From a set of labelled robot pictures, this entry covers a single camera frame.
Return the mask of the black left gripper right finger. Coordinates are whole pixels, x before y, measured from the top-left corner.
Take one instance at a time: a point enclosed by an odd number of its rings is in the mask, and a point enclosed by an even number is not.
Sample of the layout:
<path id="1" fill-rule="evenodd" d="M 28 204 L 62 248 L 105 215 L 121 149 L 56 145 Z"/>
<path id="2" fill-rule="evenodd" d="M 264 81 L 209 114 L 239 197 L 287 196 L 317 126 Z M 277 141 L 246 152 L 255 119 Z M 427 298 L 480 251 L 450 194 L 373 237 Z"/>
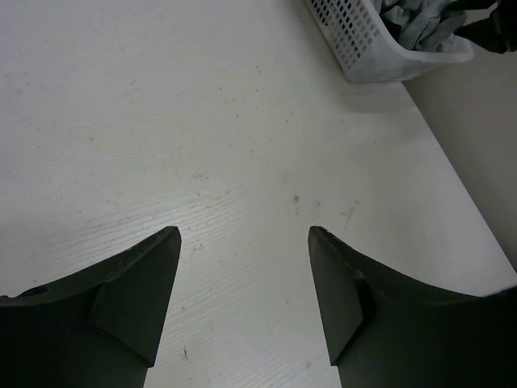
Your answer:
<path id="1" fill-rule="evenodd" d="M 516 290 L 484 297 L 415 280 L 314 226 L 309 258 L 344 387 L 513 387 Z"/>

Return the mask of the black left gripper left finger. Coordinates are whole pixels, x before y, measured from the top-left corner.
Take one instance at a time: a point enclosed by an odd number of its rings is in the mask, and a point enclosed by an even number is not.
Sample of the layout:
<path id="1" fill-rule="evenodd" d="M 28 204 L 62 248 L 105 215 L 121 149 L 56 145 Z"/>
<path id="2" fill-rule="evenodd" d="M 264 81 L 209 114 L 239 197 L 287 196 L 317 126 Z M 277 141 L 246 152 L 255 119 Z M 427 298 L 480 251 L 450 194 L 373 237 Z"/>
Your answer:
<path id="1" fill-rule="evenodd" d="M 142 387 L 179 263 L 167 226 L 81 271 L 1 298 L 3 387 Z"/>

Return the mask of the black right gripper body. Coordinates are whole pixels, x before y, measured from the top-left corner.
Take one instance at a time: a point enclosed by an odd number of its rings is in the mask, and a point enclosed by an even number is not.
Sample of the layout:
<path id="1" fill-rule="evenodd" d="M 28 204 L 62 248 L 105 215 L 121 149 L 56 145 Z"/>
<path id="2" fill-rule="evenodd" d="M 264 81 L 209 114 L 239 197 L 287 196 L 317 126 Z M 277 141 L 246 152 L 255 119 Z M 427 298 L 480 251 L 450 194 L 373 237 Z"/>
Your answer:
<path id="1" fill-rule="evenodd" d="M 494 4 L 496 7 L 488 18 L 461 27 L 460 37 L 492 53 L 513 53 L 516 51 L 516 0 L 460 1 L 460 9 L 486 10 Z"/>

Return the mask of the grey tank top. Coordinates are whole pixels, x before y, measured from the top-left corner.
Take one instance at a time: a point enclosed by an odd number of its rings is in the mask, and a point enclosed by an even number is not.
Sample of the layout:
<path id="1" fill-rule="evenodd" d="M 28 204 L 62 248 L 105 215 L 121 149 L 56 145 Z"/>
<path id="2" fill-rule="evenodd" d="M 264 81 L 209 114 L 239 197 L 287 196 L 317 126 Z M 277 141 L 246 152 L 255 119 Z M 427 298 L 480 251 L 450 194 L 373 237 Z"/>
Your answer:
<path id="1" fill-rule="evenodd" d="M 391 36 L 404 49 L 448 53 L 455 44 L 454 32 L 466 20 L 465 11 L 450 11 L 450 1 L 373 1 Z"/>

